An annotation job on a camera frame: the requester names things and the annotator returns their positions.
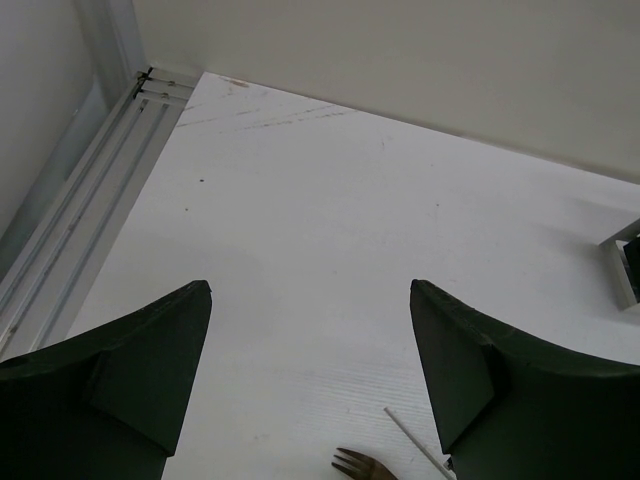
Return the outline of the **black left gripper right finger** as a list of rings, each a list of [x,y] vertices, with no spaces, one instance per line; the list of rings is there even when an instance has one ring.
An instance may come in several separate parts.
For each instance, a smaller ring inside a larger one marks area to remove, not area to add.
[[[555,345],[426,280],[414,335],[442,452],[460,479],[635,479],[639,369]]]

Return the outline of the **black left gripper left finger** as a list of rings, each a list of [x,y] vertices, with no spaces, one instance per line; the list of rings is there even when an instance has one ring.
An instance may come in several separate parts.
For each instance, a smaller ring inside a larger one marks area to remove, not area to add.
[[[1,364],[4,479],[159,479],[212,309],[207,281]]]

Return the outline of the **small copper three-tine fork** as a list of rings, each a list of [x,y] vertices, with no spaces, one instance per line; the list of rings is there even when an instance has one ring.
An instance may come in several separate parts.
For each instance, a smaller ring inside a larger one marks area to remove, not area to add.
[[[353,480],[397,480],[381,462],[360,452],[339,447],[331,466]]]

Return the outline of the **clear chopstick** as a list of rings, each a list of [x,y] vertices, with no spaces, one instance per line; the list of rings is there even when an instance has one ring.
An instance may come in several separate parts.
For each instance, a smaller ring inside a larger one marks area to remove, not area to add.
[[[456,477],[448,470],[443,463],[409,430],[409,428],[400,420],[400,418],[389,408],[385,407],[383,411],[400,429],[400,431],[409,439],[409,441],[427,458],[427,460],[435,467],[444,479],[455,480]]]

